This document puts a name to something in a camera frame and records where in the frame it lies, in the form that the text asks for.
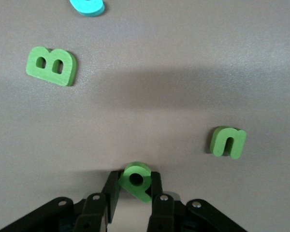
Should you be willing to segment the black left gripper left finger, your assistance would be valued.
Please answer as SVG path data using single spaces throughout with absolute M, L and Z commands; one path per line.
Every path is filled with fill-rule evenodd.
M 78 203 L 67 197 L 55 198 L 0 231 L 106 232 L 119 198 L 119 176 L 119 171 L 111 171 L 101 192 L 92 193 Z

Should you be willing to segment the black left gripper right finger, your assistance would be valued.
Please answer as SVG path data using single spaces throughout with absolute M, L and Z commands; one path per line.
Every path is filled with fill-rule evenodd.
M 151 173 L 152 214 L 148 232 L 245 232 L 246 230 L 205 200 L 183 204 L 162 189 L 160 173 Z

